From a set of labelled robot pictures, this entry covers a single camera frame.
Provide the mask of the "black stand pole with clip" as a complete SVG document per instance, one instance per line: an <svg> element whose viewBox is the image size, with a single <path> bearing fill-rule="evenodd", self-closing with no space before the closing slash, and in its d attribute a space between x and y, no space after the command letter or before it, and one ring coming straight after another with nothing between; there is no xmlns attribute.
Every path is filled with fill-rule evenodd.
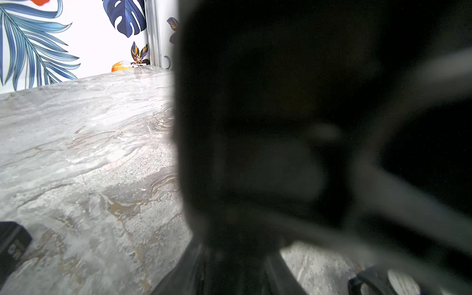
<svg viewBox="0 0 472 295"><path fill-rule="evenodd" d="M472 292L470 1L200 1L176 53L193 238Z"/></svg>

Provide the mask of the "black round stand base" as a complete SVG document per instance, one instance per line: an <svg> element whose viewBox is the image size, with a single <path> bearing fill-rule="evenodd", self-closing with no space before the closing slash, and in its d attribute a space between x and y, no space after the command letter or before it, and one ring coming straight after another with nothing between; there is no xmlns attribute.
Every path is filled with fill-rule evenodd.
<svg viewBox="0 0 472 295"><path fill-rule="evenodd" d="M193 238L154 295L305 295L279 252L235 253Z"/></svg>

